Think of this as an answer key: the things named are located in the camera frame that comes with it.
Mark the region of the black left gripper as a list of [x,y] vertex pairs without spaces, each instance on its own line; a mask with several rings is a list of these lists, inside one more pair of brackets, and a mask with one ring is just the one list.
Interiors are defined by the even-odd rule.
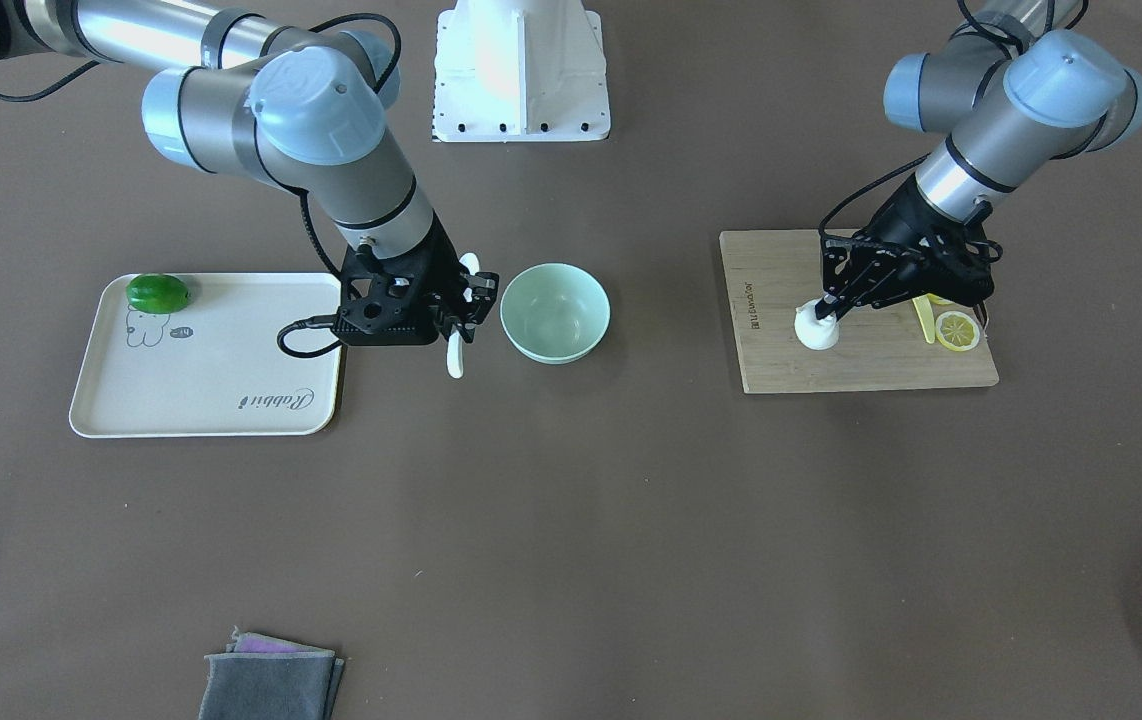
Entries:
[[995,291],[991,266],[1002,246],[987,240],[992,205],[982,199],[955,222],[936,211],[915,179],[904,179],[854,237],[821,241],[818,322],[841,322],[855,307],[887,307],[935,293],[972,307]]

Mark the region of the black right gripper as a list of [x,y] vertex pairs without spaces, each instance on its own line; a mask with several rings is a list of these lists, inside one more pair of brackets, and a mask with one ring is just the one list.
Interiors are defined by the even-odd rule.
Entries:
[[361,242],[356,277],[369,281],[356,299],[360,331],[439,331],[444,339],[458,334],[466,345],[476,331],[469,319],[486,318],[501,279],[494,272],[467,274],[439,217],[415,249],[392,258],[379,259],[373,241]]

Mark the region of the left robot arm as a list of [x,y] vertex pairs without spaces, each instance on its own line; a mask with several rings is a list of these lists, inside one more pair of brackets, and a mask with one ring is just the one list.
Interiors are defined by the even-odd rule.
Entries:
[[883,95],[892,123],[940,133],[935,150],[863,229],[821,237],[822,295],[798,310],[835,331],[855,307],[927,293],[979,306],[1002,247],[983,224],[1047,161],[1109,149],[1142,126],[1142,74],[1073,31],[1083,1],[990,1],[938,53],[904,56]]

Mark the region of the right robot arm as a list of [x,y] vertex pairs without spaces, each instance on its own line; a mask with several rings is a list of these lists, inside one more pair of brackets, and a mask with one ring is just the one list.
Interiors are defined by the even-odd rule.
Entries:
[[321,319],[338,343],[458,347],[499,281],[456,253],[388,127],[399,47],[341,19],[300,29],[198,1],[0,1],[0,61],[147,67],[143,131],[161,155],[317,202],[347,243]]

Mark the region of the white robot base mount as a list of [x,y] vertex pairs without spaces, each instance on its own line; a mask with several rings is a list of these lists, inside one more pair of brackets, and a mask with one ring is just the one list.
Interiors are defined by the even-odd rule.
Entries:
[[612,128],[602,18],[580,1],[458,1],[437,18],[431,137],[604,141]]

